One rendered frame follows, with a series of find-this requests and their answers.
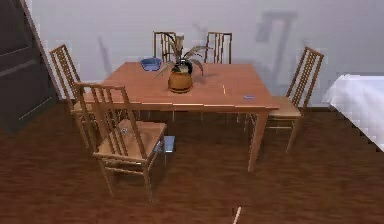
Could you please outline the brown wooden dining table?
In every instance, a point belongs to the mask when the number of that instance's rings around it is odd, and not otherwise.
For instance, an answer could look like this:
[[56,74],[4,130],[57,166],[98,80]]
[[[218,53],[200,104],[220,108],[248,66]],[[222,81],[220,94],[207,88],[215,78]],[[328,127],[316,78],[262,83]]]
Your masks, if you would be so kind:
[[[250,113],[257,123],[250,148],[248,170],[255,170],[269,112],[278,108],[251,64],[205,64],[193,71],[193,87],[184,94],[168,89],[169,73],[146,72],[138,62],[126,62],[111,73],[104,85],[124,86],[135,110]],[[245,100],[246,95],[254,100]]]

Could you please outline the house plant in orange pot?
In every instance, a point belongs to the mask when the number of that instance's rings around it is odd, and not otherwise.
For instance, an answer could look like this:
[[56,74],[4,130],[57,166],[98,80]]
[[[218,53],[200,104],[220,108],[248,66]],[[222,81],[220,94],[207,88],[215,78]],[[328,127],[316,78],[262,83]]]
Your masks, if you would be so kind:
[[166,61],[164,67],[160,69],[158,75],[169,73],[168,89],[173,93],[187,93],[193,87],[192,71],[193,65],[197,65],[204,75],[202,63],[194,59],[194,55],[199,55],[200,50],[208,50],[208,46],[194,46],[186,53],[183,52],[183,36],[177,36],[171,32],[159,32],[161,43],[167,44],[169,50],[162,54],[165,58],[167,55],[172,55],[174,61]]

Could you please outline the blue box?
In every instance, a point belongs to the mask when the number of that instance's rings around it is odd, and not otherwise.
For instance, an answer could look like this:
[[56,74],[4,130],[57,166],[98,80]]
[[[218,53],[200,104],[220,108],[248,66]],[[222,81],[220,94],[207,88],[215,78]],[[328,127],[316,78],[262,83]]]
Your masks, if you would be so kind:
[[175,137],[174,136],[165,136],[164,137],[164,146],[166,153],[172,153],[175,147]]

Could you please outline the wooden slat-back chair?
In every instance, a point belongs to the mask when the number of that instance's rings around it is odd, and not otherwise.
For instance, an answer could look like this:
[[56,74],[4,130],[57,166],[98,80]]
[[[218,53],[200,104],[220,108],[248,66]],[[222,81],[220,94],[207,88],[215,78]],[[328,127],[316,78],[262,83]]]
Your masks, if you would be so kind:
[[291,131],[286,151],[289,151],[295,144],[323,58],[322,53],[306,46],[286,94],[274,97],[279,108],[269,113],[269,120],[287,122],[287,125],[270,126],[270,129],[289,129]]
[[204,53],[204,62],[224,63],[224,52],[228,52],[227,63],[232,63],[232,40],[231,32],[213,32],[209,31],[206,36],[206,49]]
[[175,38],[175,32],[154,31],[153,56],[161,59],[163,62],[171,61],[174,56]]
[[68,103],[70,114],[76,122],[85,147],[89,149],[91,147],[90,137],[81,104],[76,96],[77,90],[75,88],[75,83],[80,82],[81,79],[74,66],[69,50],[65,44],[62,44],[51,50],[49,54],[63,89],[65,100]]
[[[76,82],[93,153],[114,196],[112,175],[125,173],[144,178],[149,202],[153,201],[150,171],[160,153],[166,155],[165,123],[137,121],[124,86]],[[128,134],[121,129],[127,128]]]

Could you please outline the blue bowl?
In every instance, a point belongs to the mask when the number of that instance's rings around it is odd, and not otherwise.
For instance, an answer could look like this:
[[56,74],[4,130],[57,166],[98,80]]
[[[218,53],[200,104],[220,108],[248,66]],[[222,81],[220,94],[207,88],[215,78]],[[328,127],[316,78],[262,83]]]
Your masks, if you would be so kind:
[[144,71],[158,71],[161,67],[162,60],[156,57],[145,58],[140,61]]

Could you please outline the white table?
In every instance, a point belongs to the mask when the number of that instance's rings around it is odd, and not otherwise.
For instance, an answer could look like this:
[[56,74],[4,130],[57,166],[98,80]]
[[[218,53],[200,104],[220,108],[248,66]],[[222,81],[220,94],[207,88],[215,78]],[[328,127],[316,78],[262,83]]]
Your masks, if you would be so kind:
[[384,152],[384,76],[339,76],[322,98]]

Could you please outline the dark grey room door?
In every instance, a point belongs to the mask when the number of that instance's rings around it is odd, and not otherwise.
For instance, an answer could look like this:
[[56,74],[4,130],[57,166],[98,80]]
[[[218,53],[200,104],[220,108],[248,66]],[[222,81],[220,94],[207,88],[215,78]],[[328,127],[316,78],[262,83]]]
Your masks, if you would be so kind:
[[0,0],[0,129],[17,132],[57,99],[22,0]]

